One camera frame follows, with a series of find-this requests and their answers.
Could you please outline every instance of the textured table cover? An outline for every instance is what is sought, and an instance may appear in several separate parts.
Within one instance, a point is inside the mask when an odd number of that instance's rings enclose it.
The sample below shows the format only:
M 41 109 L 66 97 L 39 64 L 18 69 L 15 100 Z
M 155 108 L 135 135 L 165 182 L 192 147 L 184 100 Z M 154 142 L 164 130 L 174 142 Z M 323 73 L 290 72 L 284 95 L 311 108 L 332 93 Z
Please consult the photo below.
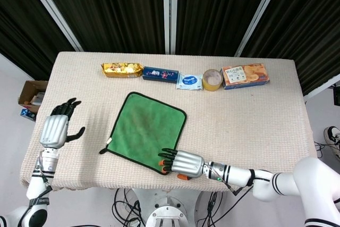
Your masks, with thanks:
M 175 84 L 139 78 L 107 78 L 104 62 L 139 62 L 145 66 L 202 74 L 207 69 L 264 63 L 270 83 L 264 86 L 211 91 L 176 90 Z M 175 173 L 162 176 L 116 155 L 98 152 L 106 145 L 118 112 L 131 91 L 184 110 L 188 119 L 178 149 L 201 155 L 206 161 L 272 172 L 292 171 L 306 156 L 316 156 L 312 131 L 292 60 L 211 56 L 148 55 L 118 53 L 59 53 L 50 76 L 21 169 L 27 186 L 44 121 L 52 109 L 72 97 L 76 108 L 69 134 L 86 127 L 84 135 L 65 144 L 53 188 L 192 188 L 221 191 L 221 182 L 205 176 L 183 181 Z

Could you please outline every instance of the robotic arm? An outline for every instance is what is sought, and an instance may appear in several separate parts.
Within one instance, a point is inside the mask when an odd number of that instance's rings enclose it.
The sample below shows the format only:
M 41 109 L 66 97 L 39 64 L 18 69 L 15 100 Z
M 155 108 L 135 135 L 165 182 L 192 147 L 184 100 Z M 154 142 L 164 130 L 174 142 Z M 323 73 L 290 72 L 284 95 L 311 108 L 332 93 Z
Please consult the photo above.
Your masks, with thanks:
M 251 187 L 255 198 L 272 201 L 279 196 L 301 196 L 305 226 L 340 226 L 340 175 L 322 161 L 307 157 L 300 160 L 293 173 L 272 174 L 265 170 L 245 170 L 222 163 L 208 162 L 195 154 L 164 148 L 159 156 L 167 158 L 163 171 L 177 172 L 181 179 L 207 178 L 231 185 Z
M 46 118 L 40 143 L 45 148 L 37 158 L 35 169 L 27 190 L 28 207 L 20 207 L 0 216 L 0 227 L 41 227 L 47 219 L 48 193 L 52 191 L 52 181 L 59 159 L 58 149 L 66 142 L 80 138 L 85 127 L 72 136 L 67 135 L 69 120 L 73 111 L 81 101 L 71 98 L 66 103 L 57 106 Z
M 58 149 L 66 142 L 80 138 L 85 127 L 72 136 L 67 127 L 73 111 L 80 101 L 72 98 L 57 106 L 47 117 L 40 143 L 45 148 L 37 158 L 27 190 L 28 207 L 20 207 L 0 216 L 0 227 L 42 227 L 47 219 L 48 193 L 56 171 Z M 304 158 L 292 173 L 275 173 L 265 170 L 246 170 L 216 162 L 205 162 L 195 154 L 164 148 L 159 156 L 164 172 L 177 172 L 181 179 L 205 175 L 226 184 L 236 195 L 244 187 L 252 187 L 253 195 L 261 201 L 272 201 L 279 196 L 301 196 L 305 214 L 305 226 L 340 227 L 340 175 L 315 158 Z M 240 187 L 232 190 L 231 186 Z

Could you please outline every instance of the packing tape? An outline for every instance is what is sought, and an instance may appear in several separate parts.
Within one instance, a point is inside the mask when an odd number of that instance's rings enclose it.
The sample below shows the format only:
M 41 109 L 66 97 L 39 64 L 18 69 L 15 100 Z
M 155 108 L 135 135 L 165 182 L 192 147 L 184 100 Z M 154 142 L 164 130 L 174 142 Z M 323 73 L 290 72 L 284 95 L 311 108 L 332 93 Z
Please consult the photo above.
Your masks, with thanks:
M 222 75 L 216 69 L 208 69 L 203 74 L 202 83 L 204 90 L 218 90 L 222 83 Z

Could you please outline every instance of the sneaker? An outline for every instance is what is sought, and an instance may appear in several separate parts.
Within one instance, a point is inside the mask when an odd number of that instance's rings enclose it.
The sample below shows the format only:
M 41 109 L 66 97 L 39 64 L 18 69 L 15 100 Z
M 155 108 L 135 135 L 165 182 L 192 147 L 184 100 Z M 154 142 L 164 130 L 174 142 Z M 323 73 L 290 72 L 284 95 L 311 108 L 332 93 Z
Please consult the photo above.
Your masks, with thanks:
M 340 130 L 337 127 L 331 126 L 324 130 L 325 141 L 330 145 L 335 157 L 340 161 Z

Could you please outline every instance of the gray floor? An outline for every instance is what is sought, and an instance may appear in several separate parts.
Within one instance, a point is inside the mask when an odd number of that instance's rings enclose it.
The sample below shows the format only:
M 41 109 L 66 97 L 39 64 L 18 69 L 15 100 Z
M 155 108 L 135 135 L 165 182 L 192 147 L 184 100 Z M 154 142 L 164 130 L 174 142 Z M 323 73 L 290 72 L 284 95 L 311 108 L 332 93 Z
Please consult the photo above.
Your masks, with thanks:
M 19 116 L 21 107 L 16 103 L 25 77 L 7 75 L 0 70 L 0 214 L 26 205 L 26 190 L 19 184 L 19 172 L 26 152 L 34 123 Z M 340 126 L 340 107 L 331 104 L 330 90 L 317 95 L 307 102 L 314 139 L 322 142 L 322 131 L 327 125 Z M 339 167 L 330 160 L 328 164 Z M 115 190 L 91 188 L 81 191 L 61 190 L 50 194 L 48 220 L 46 226 L 68 227 L 80 224 L 99 226 L 120 226 L 111 214 Z M 197 218 L 206 213 L 209 193 L 203 194 L 196 210 Z M 224 193 L 226 199 L 216 214 L 216 218 L 228 210 L 237 200 L 231 193 Z M 272 203 L 255 200 L 251 194 L 244 199 L 216 226 L 303 226 L 304 212 L 298 197 L 282 197 Z

